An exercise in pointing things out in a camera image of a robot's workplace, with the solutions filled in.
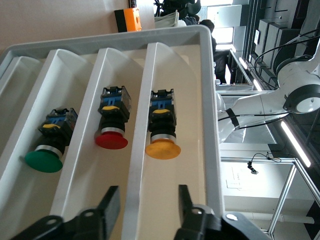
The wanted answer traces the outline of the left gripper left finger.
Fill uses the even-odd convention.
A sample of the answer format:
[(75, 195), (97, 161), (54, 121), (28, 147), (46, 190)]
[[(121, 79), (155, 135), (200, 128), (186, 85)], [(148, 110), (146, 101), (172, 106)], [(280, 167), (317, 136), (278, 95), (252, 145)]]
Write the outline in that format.
[(95, 208), (83, 210), (73, 219), (45, 216), (20, 233), (13, 240), (108, 240), (120, 213), (120, 188), (110, 186)]

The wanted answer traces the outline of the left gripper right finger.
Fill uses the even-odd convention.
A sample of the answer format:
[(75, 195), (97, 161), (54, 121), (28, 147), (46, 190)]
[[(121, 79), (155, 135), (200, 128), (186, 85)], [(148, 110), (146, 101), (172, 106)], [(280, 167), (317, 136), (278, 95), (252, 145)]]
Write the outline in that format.
[(188, 186), (178, 186), (181, 227), (175, 240), (269, 240), (270, 237), (239, 212), (217, 217), (212, 208), (192, 202)]

